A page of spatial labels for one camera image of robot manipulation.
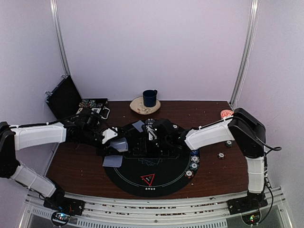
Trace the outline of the blue playing card deck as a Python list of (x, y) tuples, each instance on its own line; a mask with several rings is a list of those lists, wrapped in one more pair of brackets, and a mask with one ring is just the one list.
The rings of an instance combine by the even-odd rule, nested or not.
[(128, 142), (125, 138), (112, 140), (110, 142), (110, 146), (113, 147), (114, 149), (116, 149), (118, 152), (128, 151)]

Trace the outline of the blue ten poker chip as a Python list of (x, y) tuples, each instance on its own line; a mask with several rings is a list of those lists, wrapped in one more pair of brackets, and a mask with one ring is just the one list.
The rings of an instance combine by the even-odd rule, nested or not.
[(197, 155), (193, 155), (193, 156), (191, 156), (191, 161), (198, 163), (200, 161), (200, 158)]

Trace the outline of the green fifty poker chip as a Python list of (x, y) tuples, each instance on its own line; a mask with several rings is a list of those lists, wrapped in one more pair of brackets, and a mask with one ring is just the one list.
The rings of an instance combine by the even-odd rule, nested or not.
[(192, 162), (192, 163), (190, 164), (190, 169), (191, 169), (191, 170), (196, 171), (198, 168), (199, 168), (198, 163)]

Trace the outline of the dealt card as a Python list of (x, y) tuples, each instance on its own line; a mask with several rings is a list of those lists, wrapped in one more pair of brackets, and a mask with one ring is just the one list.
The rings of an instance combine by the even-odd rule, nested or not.
[(103, 167), (119, 167), (120, 166), (120, 158), (115, 156), (106, 156), (104, 157)]
[(143, 132), (143, 127), (145, 126), (145, 123), (142, 120), (139, 120), (132, 124), (132, 126), (140, 133)]

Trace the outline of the red triangle all-in marker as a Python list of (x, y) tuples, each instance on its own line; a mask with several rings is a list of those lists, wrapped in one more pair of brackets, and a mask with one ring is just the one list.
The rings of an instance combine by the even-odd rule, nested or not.
[(141, 176), (141, 179), (143, 181), (145, 181), (149, 186), (152, 186), (154, 178), (155, 178), (155, 174), (154, 173), (153, 174), (148, 174), (148, 175)]

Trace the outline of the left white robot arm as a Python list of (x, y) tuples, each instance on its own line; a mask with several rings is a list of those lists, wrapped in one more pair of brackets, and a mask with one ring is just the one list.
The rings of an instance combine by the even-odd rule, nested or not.
[(11, 179), (48, 199), (58, 211), (68, 207), (65, 191), (57, 183), (36, 171), (44, 158), (51, 158), (51, 149), (69, 142), (104, 148), (121, 136), (118, 127), (108, 125), (99, 131), (104, 119), (97, 113), (76, 114), (60, 120), (24, 125), (0, 123), (0, 177)]

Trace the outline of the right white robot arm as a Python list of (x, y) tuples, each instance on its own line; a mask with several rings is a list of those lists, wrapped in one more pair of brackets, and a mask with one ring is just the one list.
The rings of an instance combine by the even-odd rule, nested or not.
[(247, 161), (248, 190), (243, 204), (254, 209), (264, 199), (267, 159), (265, 153), (266, 129), (243, 108), (229, 117), (205, 126), (178, 132), (168, 119), (148, 120), (142, 127), (148, 141), (161, 150), (165, 147), (193, 152), (202, 147), (235, 141)]

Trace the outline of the round black poker mat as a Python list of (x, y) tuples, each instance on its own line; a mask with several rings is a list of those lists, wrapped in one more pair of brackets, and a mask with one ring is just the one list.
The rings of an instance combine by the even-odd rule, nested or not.
[(168, 119), (147, 119), (116, 128), (99, 153), (109, 179), (138, 197), (162, 197), (185, 187), (199, 169), (200, 152), (182, 141), (185, 129)]

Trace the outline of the black poker set case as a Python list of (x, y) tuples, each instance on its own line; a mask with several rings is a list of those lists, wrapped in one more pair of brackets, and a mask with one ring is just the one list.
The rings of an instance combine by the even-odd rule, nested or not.
[(106, 98), (82, 98), (71, 76), (62, 76), (61, 82), (51, 92), (46, 92), (45, 102), (57, 119), (76, 114), (89, 108), (108, 119), (110, 109)]

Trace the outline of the beige ceramic saucer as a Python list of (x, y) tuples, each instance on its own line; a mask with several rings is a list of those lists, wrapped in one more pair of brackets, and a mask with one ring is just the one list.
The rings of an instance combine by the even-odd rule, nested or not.
[(137, 97), (133, 99), (129, 105), (130, 109), (133, 110), (134, 112), (141, 114), (141, 115), (149, 115), (153, 114), (156, 111), (158, 111), (161, 107), (160, 101), (157, 99), (156, 100), (156, 105), (153, 107), (146, 107), (143, 102), (143, 97)]

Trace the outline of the dark blue mug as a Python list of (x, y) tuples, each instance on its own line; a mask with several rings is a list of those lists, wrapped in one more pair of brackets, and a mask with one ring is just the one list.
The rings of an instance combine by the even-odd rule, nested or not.
[(157, 90), (145, 90), (142, 93), (144, 106), (146, 107), (156, 106), (157, 93), (158, 93)]

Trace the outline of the green blue chip stack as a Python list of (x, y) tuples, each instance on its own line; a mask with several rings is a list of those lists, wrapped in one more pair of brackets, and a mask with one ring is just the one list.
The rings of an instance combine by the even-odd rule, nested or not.
[(226, 141), (225, 145), (230, 148), (230, 147), (232, 147), (233, 142), (232, 141)]

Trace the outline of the red patterned small bowl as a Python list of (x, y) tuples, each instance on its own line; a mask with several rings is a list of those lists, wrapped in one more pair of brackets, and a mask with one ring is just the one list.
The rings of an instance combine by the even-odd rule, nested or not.
[(225, 109), (220, 112), (220, 117), (221, 117), (221, 119), (224, 119), (224, 118), (233, 116), (233, 114), (234, 114), (234, 111)]

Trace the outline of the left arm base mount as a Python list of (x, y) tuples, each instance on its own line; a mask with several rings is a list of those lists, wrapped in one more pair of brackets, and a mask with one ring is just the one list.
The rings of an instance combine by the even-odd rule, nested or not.
[(51, 222), (57, 226), (65, 226), (72, 216), (81, 216), (85, 207), (83, 200), (65, 198), (61, 206), (56, 205), (51, 200), (44, 200), (44, 207), (53, 209), (55, 212), (51, 215)]

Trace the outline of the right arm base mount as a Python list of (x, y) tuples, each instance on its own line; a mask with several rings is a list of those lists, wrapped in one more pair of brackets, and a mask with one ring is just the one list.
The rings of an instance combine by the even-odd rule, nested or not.
[(255, 226), (262, 220), (261, 208), (268, 205), (266, 199), (258, 201), (249, 200), (247, 197), (230, 199), (227, 206), (230, 215), (241, 214), (242, 221), (246, 225)]

